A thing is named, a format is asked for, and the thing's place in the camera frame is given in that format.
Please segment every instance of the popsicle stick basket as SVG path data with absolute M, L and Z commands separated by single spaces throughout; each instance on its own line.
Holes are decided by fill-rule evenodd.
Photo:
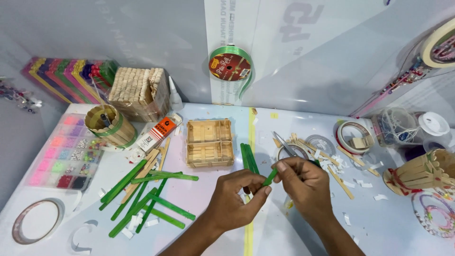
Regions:
M 105 114 L 109 119 L 111 123 L 109 127 L 101 120 L 101 114 Z M 137 139 L 134 126 L 111 105 L 104 104 L 92 108 L 84 122 L 93 134 L 118 148 L 128 148 Z
M 435 149 L 383 174 L 385 184 L 399 195 L 455 186 L 455 154 Z

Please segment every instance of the work surface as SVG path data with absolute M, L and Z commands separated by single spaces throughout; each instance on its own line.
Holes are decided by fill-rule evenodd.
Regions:
M 67 113 L 86 113 L 93 105 L 71 104 Z M 270 165 L 276 161 L 277 147 L 273 142 L 272 132 L 276 131 L 282 137 L 288 138 L 296 133 L 299 138 L 307 138 L 319 134 L 329 138 L 338 145 L 334 131 L 339 120 L 351 120 L 347 117 L 329 116 L 315 113 L 302 113 L 276 109 L 257 108 L 257 115 L 250 114 L 251 108 L 236 106 L 218 106 L 187 103 L 178 113 L 184 117 L 182 132 L 170 135 L 169 151 L 164 162 L 163 170 L 169 172 L 182 171 L 184 174 L 197 175 L 197 182 L 180 179 L 169 179 L 161 197 L 179 207 L 199 216 L 206 208 L 220 175 L 243 169 L 240 143 L 254 143 L 255 158 L 259 172 L 268 176 Z M 232 121 L 235 162 L 233 166 L 220 168 L 190 169 L 185 165 L 186 156 L 186 122 L 188 120 L 223 119 Z M 357 122 L 371 128 L 367 119 Z M 138 131 L 149 130 L 154 124 L 134 123 Z M 383 173 L 388 168 L 396 168 L 403 162 L 400 156 L 392 150 L 378 146 L 377 142 L 371 152 L 377 160 L 384 163 L 378 168 Z M 183 230 L 161 221 L 158 225 L 142 229 L 129 240 L 123 234 L 110 238 L 108 233 L 120 221 L 110 218 L 118 208 L 122 196 L 118 196 L 103 211 L 98 192 L 101 188 L 109 190 L 135 165 L 129 164 L 126 157 L 131 151 L 105 152 L 99 169 L 88 190 L 83 192 L 82 199 L 76 207 L 78 194 L 73 190 L 44 189 L 24 186 L 24 180 L 19 184 L 14 194 L 0 214 L 0 255 L 74 255 L 69 237 L 85 222 L 97 222 L 91 232 L 81 229 L 74 235 L 76 251 L 81 248 L 91 248 L 91 255 L 155 255 L 171 243 Z M 349 188 L 354 195 L 350 200 L 335 179 L 330 176 L 330 190 L 333 192 L 332 205 L 335 216 L 346 231 L 359 239 L 359 246 L 366 255 L 453 255 L 454 240 L 443 239 L 430 235 L 417 221 L 410 196 L 398 196 L 383 183 L 382 177 L 376 177 L 368 171 L 353 167 L 352 161 L 337 150 L 351 168 L 345 169 L 340 177 L 350 183 L 353 179 L 361 179 L 371 183 L 372 188 L 362 188 L 356 185 Z M 159 183 L 151 182 L 146 191 Z M 272 184 L 272 193 L 266 204 L 254 219 L 253 255 L 324 255 L 324 247 L 309 225 L 300 217 L 295 208 L 287 210 L 283 204 L 287 195 L 281 184 Z M 374 196 L 386 195 L 389 200 L 375 201 Z M 17 216 L 28 205 L 45 198 L 58 198 L 65 204 L 65 216 L 57 230 L 42 241 L 32 245 L 20 245 L 11 236 L 11 229 Z M 191 221 L 178 214 L 155 206 L 172 217 L 184 222 L 187 227 Z M 351 226 L 346 225 L 343 213 L 349 215 Z M 204 255 L 243 255 L 244 228 L 226 232 Z

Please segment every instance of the white glue bottle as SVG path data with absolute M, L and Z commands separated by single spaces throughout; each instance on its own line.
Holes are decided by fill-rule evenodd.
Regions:
M 175 88 L 174 81 L 172 81 L 171 76 L 169 76 L 169 87 L 171 88 L 171 108 L 175 111 L 182 109 L 182 98 L 180 98 L 180 95 L 178 95 L 177 89 Z

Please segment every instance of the orange glue package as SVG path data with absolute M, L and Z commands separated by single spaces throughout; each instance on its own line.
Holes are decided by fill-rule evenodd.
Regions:
M 149 153 L 153 148 L 161 144 L 171 132 L 182 123 L 182 118 L 173 114 L 171 117 L 165 117 L 159 121 L 147 134 L 136 141 L 136 144 L 145 152 Z

